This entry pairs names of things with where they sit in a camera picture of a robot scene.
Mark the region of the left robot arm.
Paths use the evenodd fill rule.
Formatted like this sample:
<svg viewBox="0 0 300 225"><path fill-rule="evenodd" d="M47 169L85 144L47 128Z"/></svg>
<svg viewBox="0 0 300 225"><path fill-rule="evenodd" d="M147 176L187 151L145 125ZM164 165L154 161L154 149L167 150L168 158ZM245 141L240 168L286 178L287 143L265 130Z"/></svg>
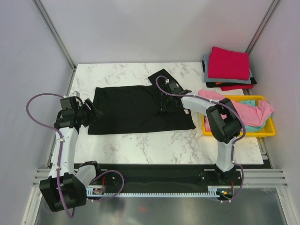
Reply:
<svg viewBox="0 0 300 225"><path fill-rule="evenodd" d="M81 127L88 127L103 116L90 99L78 96L60 100L61 110L53 128L56 144L48 178L40 181L40 191L52 212L69 211L86 204L86 189L90 183L99 184L103 173L96 161L83 163L75 171L75 146Z"/></svg>

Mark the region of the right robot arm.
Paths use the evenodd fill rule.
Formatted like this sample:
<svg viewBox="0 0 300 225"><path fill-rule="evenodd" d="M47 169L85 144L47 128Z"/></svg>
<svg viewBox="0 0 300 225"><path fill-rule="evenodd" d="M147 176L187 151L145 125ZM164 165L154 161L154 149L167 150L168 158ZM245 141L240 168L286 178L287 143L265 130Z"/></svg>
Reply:
<svg viewBox="0 0 300 225"><path fill-rule="evenodd" d="M209 99L189 90L181 90L175 81L163 76L156 79L156 86L165 95L179 99L183 108L196 111L208 119L210 131L217 140L216 166L219 170L214 177L219 184L229 182L232 178L230 170L237 165L233 159L235 143L246 134L245 125L232 101L228 98Z"/></svg>

